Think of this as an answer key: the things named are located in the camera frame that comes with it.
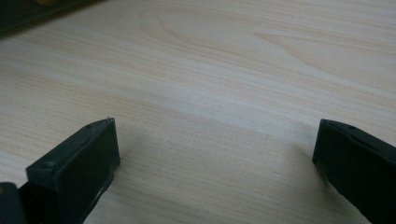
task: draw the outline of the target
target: wooden table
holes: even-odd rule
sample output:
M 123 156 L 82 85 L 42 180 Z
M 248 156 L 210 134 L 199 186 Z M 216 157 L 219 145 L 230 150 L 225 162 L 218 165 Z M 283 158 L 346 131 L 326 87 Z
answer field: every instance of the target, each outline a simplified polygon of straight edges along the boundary
M 394 1 L 102 1 L 0 39 L 0 177 L 114 117 L 85 223 L 368 223 L 311 161 L 320 119 L 396 145 Z

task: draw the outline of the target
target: table top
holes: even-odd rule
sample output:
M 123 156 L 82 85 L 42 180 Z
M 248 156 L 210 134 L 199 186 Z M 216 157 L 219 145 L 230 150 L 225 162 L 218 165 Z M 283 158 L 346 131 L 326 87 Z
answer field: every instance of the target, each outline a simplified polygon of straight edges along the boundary
M 396 145 L 394 1 L 99 1 L 0 39 L 0 177 L 114 117 L 85 223 L 368 223 L 311 158 L 320 119 Z

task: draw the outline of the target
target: black plastic object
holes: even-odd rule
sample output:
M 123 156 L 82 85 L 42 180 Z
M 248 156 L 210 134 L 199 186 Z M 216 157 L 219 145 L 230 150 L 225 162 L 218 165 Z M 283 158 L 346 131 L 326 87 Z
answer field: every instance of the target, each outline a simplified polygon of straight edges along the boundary
M 89 124 L 30 165 L 18 192 L 0 184 L 0 223 L 83 223 L 119 164 L 115 120 Z
M 396 223 L 396 147 L 353 126 L 323 119 L 313 162 L 372 223 Z
M 48 16 L 89 0 L 47 0 L 50 6 L 38 4 L 38 0 L 2 0 L 0 6 L 0 32 Z

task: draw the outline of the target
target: light wood grain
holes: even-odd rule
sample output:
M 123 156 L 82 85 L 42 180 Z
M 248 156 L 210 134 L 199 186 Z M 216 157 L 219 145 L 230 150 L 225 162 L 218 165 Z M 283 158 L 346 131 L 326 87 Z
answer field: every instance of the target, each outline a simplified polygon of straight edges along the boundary
M 311 162 L 319 120 L 396 145 L 394 1 L 103 1 L 0 40 L 0 180 L 114 117 L 85 223 L 368 223 Z

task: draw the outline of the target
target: dark object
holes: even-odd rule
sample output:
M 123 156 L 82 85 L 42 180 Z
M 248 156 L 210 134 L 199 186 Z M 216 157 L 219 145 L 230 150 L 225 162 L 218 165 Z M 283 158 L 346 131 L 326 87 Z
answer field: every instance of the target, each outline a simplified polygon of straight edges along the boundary
M 313 157 L 330 183 L 372 223 L 396 223 L 396 147 L 323 119 Z
M 0 32 L 89 0 L 2 0 Z
M 30 165 L 20 189 L 0 183 L 0 223 L 83 223 L 119 164 L 114 119 L 89 124 Z

